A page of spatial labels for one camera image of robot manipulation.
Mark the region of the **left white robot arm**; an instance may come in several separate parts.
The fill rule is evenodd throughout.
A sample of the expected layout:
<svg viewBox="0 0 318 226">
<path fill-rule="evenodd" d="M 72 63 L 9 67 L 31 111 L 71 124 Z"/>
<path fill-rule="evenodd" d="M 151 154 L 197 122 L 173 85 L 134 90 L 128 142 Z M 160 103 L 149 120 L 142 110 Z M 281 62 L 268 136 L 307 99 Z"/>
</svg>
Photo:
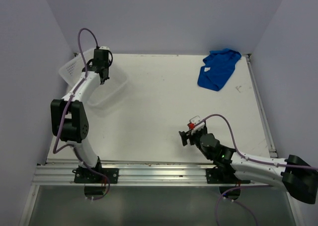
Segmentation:
<svg viewBox="0 0 318 226">
<path fill-rule="evenodd" d="M 94 183 L 102 179 L 103 170 L 97 166 L 99 157 L 87 140 L 89 122 L 84 105 L 94 91 L 109 79 L 112 60 L 109 48 L 94 49 L 93 58 L 84 61 L 84 69 L 74 87 L 63 98 L 54 99 L 50 104 L 52 132 L 56 137 L 53 153 L 71 147 L 80 167 L 87 168 L 86 177 Z"/>
</svg>

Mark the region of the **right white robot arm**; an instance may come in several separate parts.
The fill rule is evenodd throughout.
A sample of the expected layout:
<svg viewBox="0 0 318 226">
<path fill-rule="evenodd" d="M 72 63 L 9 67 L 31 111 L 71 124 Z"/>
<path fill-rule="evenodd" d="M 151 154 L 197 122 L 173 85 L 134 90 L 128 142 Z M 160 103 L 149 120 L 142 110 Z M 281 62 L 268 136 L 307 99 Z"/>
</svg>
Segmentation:
<svg viewBox="0 0 318 226">
<path fill-rule="evenodd" d="M 267 184 L 287 191 L 293 198 L 315 204 L 318 193 L 318 171 L 296 155 L 284 158 L 254 157 L 238 153 L 222 145 L 207 127 L 179 132 L 183 146 L 196 146 L 204 157 L 213 162 L 206 170 L 207 182 L 221 184 Z"/>
</svg>

